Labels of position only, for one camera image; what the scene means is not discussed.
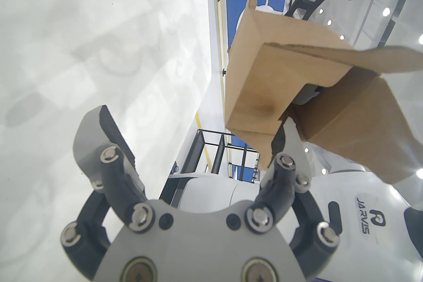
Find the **open cardboard box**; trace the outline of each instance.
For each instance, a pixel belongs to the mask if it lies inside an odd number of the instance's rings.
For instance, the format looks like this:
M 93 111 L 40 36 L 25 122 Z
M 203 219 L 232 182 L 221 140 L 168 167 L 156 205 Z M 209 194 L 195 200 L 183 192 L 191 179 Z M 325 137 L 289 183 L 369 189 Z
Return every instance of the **open cardboard box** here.
M 381 73 L 423 70 L 423 53 L 405 47 L 356 51 L 328 27 L 255 10 L 247 0 L 229 51 L 226 127 L 260 153 L 291 116 L 303 141 L 369 167 L 395 183 L 423 164 L 423 145 Z M 292 101 L 305 84 L 328 87 L 305 105 Z

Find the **bolt head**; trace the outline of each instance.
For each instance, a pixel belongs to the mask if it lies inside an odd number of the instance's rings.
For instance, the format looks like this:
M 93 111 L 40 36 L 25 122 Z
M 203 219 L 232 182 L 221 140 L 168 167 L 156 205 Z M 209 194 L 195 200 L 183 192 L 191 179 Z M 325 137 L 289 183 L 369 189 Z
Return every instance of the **bolt head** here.
M 100 155 L 100 161 L 103 163 L 112 163 L 119 157 L 116 152 L 116 146 L 109 146 L 103 150 Z
M 337 238 L 337 234 L 330 226 L 322 230 L 322 235 L 329 243 L 334 243 Z
M 132 215 L 132 222 L 138 226 L 145 224 L 147 221 L 147 211 L 144 208 L 141 208 Z
M 293 159 L 289 155 L 283 155 L 281 157 L 281 161 L 282 161 L 283 164 L 286 164 L 289 167 L 291 167 L 293 165 Z
M 250 260 L 244 267 L 242 282 L 276 282 L 273 267 L 261 258 Z
M 298 174 L 295 178 L 295 181 L 298 185 L 307 186 L 310 180 L 306 175 Z
M 254 220 L 255 223 L 257 223 L 259 225 L 267 225 L 267 223 L 269 222 L 269 216 L 261 208 L 256 208 L 253 211 L 252 219 Z
M 104 157 L 107 160 L 112 159 L 113 157 L 115 157 L 115 155 L 116 155 L 116 149 L 109 148 L 109 149 L 106 149 L 106 151 L 104 151 Z
M 63 237 L 66 242 L 71 243 L 78 235 L 77 229 L 75 227 L 68 227 L 63 233 Z

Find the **white wall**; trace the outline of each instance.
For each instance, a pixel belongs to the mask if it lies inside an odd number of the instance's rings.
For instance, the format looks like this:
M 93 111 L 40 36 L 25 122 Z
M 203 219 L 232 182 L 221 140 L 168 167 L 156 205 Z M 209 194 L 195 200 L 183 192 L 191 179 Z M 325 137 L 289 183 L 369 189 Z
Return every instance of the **white wall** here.
M 78 125 L 107 104 L 158 197 L 211 78 L 208 0 L 0 2 L 0 280 L 85 281 L 59 244 L 92 191 Z

